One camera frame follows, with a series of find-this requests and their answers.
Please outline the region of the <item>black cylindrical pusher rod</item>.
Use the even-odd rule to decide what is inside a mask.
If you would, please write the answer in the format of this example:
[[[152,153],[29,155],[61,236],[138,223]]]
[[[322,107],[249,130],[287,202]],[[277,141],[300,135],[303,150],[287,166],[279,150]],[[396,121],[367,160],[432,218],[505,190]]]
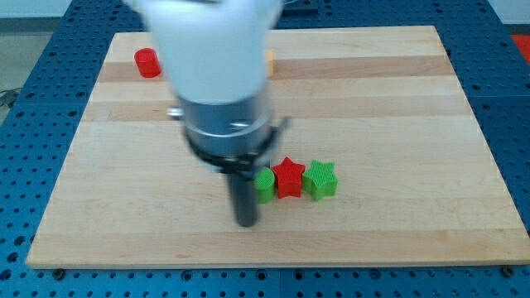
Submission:
[[[256,170],[228,174],[229,194],[234,217],[241,227],[252,227],[258,221],[258,193],[254,189]]]

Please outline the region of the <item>silver cylindrical wrist flange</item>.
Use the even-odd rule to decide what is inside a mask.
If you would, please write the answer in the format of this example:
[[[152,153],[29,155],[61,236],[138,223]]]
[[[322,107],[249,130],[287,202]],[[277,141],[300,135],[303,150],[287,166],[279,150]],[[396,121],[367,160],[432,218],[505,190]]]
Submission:
[[[268,90],[232,103],[197,103],[184,97],[167,115],[182,122],[191,151],[214,172],[254,173],[270,165],[291,118],[273,123]]]

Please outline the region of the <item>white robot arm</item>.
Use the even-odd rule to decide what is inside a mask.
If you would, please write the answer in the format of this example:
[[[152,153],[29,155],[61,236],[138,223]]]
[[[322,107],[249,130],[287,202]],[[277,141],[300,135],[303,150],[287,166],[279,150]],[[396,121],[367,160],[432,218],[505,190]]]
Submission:
[[[151,32],[161,67],[179,102],[169,115],[183,125],[190,149],[227,176],[234,217],[258,221],[254,179],[269,166],[283,131],[273,125],[267,37],[280,0],[130,0]]]

